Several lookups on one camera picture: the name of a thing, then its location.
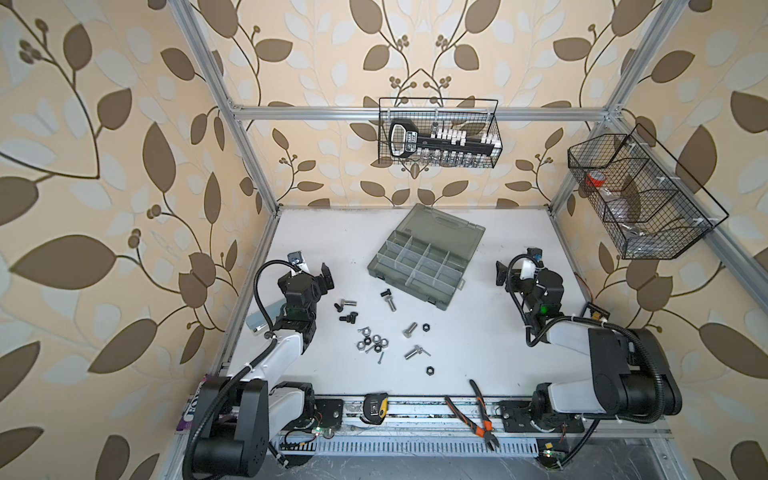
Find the wall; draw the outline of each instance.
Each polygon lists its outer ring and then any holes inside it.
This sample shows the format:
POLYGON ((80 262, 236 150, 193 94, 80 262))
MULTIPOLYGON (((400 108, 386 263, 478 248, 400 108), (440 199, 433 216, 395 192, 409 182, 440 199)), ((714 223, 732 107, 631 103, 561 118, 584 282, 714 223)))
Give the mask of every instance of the wall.
MULTIPOLYGON (((689 6, 625 114, 680 156, 731 213, 720 228, 768 266, 768 5, 689 6)), ((664 347, 684 404, 667 421, 690 470, 702 480, 764 478, 768 316, 703 242, 672 261, 618 261, 579 194, 559 220, 596 302, 664 347)))
POLYGON ((565 176, 566 149, 587 134, 583 122, 501 122, 504 148, 488 169, 378 160, 371 124, 255 121, 249 127, 279 203, 315 207, 545 205, 565 176))
POLYGON ((0 1, 0 477, 156 475, 261 237, 161 3, 0 1))
POLYGON ((600 107, 655 4, 192 1, 230 96, 260 106, 473 95, 501 106, 600 107))

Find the black wire mesh basket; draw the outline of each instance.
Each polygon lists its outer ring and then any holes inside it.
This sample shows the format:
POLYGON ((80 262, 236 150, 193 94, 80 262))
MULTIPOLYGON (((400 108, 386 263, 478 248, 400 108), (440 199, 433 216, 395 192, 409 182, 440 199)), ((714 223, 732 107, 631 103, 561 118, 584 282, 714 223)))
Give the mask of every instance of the black wire mesh basket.
POLYGON ((641 124, 627 135, 603 134, 569 148, 568 169, 626 260, 677 258, 728 218, 723 206, 641 124), (660 147, 656 152, 673 161, 674 174, 657 164, 649 153, 652 147, 660 147))
POLYGON ((493 168, 502 154, 497 100, 379 99, 379 161, 493 168))

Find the diagonal cutting pliers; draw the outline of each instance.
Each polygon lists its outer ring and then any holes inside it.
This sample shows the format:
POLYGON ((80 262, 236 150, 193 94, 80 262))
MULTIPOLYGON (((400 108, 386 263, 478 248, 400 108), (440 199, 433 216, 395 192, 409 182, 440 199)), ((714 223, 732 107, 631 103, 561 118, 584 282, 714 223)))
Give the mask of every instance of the diagonal cutting pliers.
POLYGON ((478 400, 478 408, 480 409, 480 418, 482 419, 483 428, 480 428, 476 423, 467 418, 466 415, 461 413, 448 396, 445 397, 445 403, 448 404, 448 407, 454 415, 456 415, 456 418, 461 419, 462 422, 466 423, 475 435, 482 437, 485 441, 485 447, 493 452, 494 446, 496 449, 499 449, 501 446, 498 443, 496 435, 493 435, 492 433, 493 425, 491 424, 491 419, 488 417, 488 413, 485 411, 485 400, 482 398, 482 393, 480 393, 480 388, 478 388, 478 384, 475 383, 475 380, 469 380, 469 385, 472 386, 472 390, 475 392, 475 397, 477 397, 478 400))

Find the white table surface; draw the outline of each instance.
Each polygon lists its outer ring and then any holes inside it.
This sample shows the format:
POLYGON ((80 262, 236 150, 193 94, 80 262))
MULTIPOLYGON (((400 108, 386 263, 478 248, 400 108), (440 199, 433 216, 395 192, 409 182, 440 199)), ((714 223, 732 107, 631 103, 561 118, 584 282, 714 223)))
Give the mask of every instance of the white table surface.
MULTIPOLYGON (((589 378, 589 358, 560 346, 525 345, 525 328, 514 303, 503 287, 495 285, 495 262, 509 262, 526 247, 544 251, 545 266, 562 275, 562 312, 578 314, 584 298, 568 259, 544 210, 445 210, 485 227, 478 249, 465 272, 466 284, 446 311, 394 289, 368 274, 367 266, 384 240, 405 218, 408 210, 286 210, 277 226, 268 259, 286 259, 301 250, 311 273, 320 273, 325 262, 336 288, 317 304, 317 331, 305 353, 291 364, 281 381, 311 382, 319 395, 471 395, 474 379, 486 396, 529 396, 541 382, 567 382, 589 378), (391 288, 397 311, 392 313, 379 295, 391 288), (352 325, 339 321, 333 307, 339 299, 356 300, 359 313, 352 325), (411 322, 419 328, 406 339, 402 330, 411 322), (424 333, 422 323, 431 330, 424 333), (389 340, 379 354, 361 353, 357 329, 369 326, 389 340), (415 344, 432 356, 406 360, 415 344), (427 376, 427 366, 435 375, 427 376)), ((278 277, 286 267, 264 270, 259 292, 265 305, 280 300, 278 277)), ((248 313, 257 311, 251 300, 248 313)), ((263 332, 244 328, 231 365, 240 367, 266 346, 263 332)))

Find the wallpaper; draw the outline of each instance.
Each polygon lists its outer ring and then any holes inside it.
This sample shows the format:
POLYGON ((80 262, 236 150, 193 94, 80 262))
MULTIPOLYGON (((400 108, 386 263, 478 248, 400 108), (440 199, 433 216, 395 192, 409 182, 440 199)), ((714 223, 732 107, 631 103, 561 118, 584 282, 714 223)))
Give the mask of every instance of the wallpaper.
POLYGON ((250 106, 474 96, 504 107, 601 107, 658 5, 192 0, 229 95, 250 106))
MULTIPOLYGON (((765 2, 691 0, 625 111, 723 203, 731 218, 720 228, 764 266, 766 15, 765 2)), ((764 478, 766 313, 704 242, 676 260, 630 262, 618 259, 578 192, 558 219, 595 302, 614 323, 649 329, 661 342, 683 395, 681 413, 667 421, 693 475, 764 478)))
POLYGON ((2 478, 159 473, 263 232, 160 7, 0 0, 2 478))
POLYGON ((279 204, 310 207, 542 206, 568 170, 565 151, 584 122, 501 122, 490 168, 425 166, 378 158, 372 122, 248 122, 251 143, 279 204))

